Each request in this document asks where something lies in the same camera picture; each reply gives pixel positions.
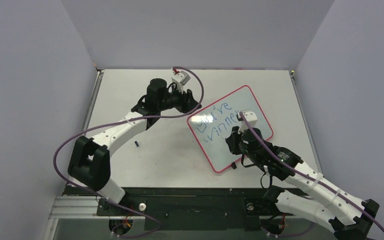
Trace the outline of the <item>pink framed whiteboard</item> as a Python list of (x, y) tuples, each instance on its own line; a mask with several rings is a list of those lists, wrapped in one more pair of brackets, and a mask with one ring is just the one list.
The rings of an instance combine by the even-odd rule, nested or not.
[(257, 117), (255, 127), (261, 131), (263, 138), (269, 140), (273, 137), (274, 131), (248, 85), (241, 86), (187, 118), (187, 125), (216, 173), (223, 172), (240, 160), (239, 155), (230, 153), (226, 138), (233, 127), (241, 126), (237, 118), (241, 111), (254, 112)]

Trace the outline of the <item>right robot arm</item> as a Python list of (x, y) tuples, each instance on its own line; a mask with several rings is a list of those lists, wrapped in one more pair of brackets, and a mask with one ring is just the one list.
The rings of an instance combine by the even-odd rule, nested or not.
[(380, 205), (362, 200), (342, 191), (312, 169), (291, 150), (259, 140), (261, 131), (231, 129), (226, 138), (233, 155), (247, 157), (250, 167), (259, 168), (270, 178), (277, 178), (300, 189), (309, 197), (269, 184), (262, 198), (262, 207), (269, 214), (292, 214), (329, 230), (338, 240), (365, 240), (377, 221)]

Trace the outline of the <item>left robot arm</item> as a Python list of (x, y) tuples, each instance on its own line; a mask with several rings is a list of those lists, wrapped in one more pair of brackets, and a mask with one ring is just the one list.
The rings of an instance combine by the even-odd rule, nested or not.
[(116, 126), (90, 138), (81, 136), (74, 143), (68, 174), (110, 200), (109, 208), (116, 215), (129, 210), (129, 201), (124, 197), (125, 190), (111, 179), (112, 154), (134, 136), (152, 127), (160, 119), (162, 111), (176, 109), (186, 114), (201, 107), (192, 91), (184, 90), (190, 80), (186, 72), (176, 73), (171, 80), (172, 83), (167, 84), (164, 79), (152, 79), (146, 94)]

